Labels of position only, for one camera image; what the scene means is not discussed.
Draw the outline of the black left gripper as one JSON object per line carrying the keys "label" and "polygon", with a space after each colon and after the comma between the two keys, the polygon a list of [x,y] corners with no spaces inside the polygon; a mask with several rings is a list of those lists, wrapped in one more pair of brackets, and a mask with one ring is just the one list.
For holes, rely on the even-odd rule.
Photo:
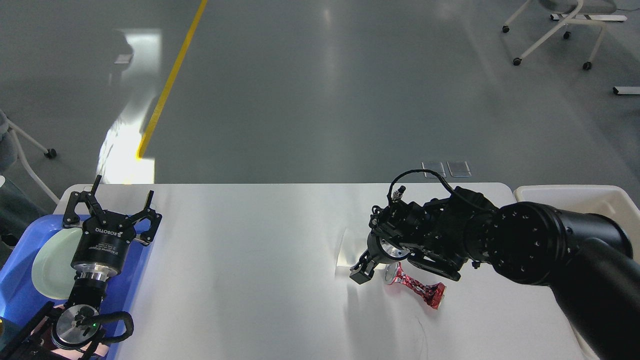
{"label": "black left gripper", "polygon": [[[77,272],[94,266],[107,268],[107,276],[111,278],[122,273],[131,242],[144,247],[153,243],[163,215],[152,208],[154,191],[148,192],[144,207],[135,214],[106,212],[96,199],[102,177],[96,176],[90,190],[71,192],[62,215],[62,228],[82,227],[80,241],[71,258],[71,268]],[[83,222],[76,212],[79,204],[84,204],[90,215]],[[146,223],[146,227],[138,232],[136,226],[141,223]]]}

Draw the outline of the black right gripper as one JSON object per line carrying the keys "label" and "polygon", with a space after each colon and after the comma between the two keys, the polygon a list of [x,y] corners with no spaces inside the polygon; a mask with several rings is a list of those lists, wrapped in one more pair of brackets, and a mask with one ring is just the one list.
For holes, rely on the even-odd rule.
{"label": "black right gripper", "polygon": [[362,285],[372,280],[378,264],[393,264],[407,259],[411,251],[397,248],[373,231],[368,233],[366,250],[359,256],[355,265],[350,267],[349,278]]}

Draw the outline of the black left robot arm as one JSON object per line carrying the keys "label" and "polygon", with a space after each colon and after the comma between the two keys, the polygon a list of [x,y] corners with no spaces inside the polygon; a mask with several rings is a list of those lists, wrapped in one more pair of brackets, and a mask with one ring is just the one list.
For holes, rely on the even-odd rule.
{"label": "black left robot arm", "polygon": [[133,317],[123,309],[106,311],[108,287],[126,268],[131,246],[153,243],[163,216],[153,208],[154,191],[134,214],[108,210],[96,194],[102,177],[89,190],[70,193],[61,218],[63,230],[79,235],[69,267],[71,289],[62,305],[46,301],[1,349],[3,360],[90,360],[131,337]]}

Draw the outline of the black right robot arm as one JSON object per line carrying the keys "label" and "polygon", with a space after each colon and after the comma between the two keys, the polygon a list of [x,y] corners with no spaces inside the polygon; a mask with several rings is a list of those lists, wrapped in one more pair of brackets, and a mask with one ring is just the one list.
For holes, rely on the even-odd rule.
{"label": "black right robot arm", "polygon": [[378,265],[403,260],[452,281],[468,261],[489,264],[514,283],[551,289],[602,360],[639,355],[639,264],[611,218],[536,202],[496,207],[419,168],[393,178],[386,206],[372,207],[368,226],[366,250],[350,267],[358,284],[372,280]]}

